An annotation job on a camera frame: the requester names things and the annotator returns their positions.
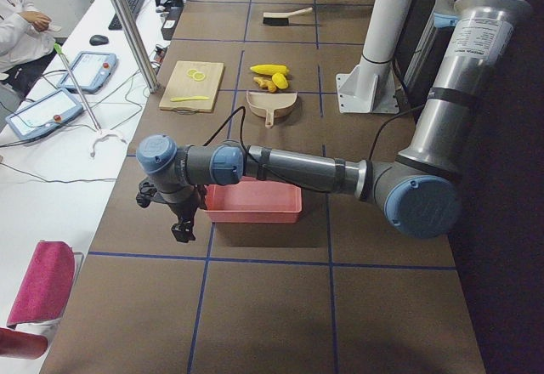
person's hand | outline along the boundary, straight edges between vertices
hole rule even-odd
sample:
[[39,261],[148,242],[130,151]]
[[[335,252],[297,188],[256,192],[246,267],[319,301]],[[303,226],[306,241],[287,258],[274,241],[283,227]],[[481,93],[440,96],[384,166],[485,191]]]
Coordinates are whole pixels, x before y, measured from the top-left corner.
[[46,31],[49,27],[51,19],[39,11],[21,11],[19,15],[31,23],[36,31]]

computer keyboard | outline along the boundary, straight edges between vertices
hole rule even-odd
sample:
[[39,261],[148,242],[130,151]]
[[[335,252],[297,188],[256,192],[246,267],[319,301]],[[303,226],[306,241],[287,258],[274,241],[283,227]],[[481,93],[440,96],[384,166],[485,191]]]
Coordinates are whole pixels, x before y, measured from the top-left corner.
[[[144,5],[144,0],[127,0],[128,7],[130,8],[131,13],[133,14],[134,19],[138,17],[139,11],[142,9],[142,6]],[[119,17],[117,17],[117,14],[113,16],[113,19],[111,19],[110,25],[108,25],[108,30],[121,30],[121,21],[119,21]]]

brush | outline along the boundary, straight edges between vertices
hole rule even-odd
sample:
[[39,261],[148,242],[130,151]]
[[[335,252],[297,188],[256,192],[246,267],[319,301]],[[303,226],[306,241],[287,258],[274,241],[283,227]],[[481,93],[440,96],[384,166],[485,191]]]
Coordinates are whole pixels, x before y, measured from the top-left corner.
[[311,13],[313,8],[303,8],[291,13],[263,13],[263,24],[267,26],[289,26],[289,17]]

pink tray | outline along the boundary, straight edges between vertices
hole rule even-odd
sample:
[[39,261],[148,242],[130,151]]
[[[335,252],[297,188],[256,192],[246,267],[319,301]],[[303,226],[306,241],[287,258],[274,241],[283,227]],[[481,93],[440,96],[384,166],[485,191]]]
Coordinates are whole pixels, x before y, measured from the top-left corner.
[[205,213],[214,223],[296,223],[303,208],[300,188],[243,178],[232,185],[210,185]]

beige dustpan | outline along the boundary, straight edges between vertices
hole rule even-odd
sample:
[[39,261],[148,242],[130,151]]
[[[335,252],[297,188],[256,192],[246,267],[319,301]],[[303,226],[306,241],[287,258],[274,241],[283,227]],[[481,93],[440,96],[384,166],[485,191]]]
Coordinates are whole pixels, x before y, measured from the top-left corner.
[[264,118],[264,126],[274,126],[274,118],[289,115],[295,107],[297,93],[265,93],[247,91],[249,109]]

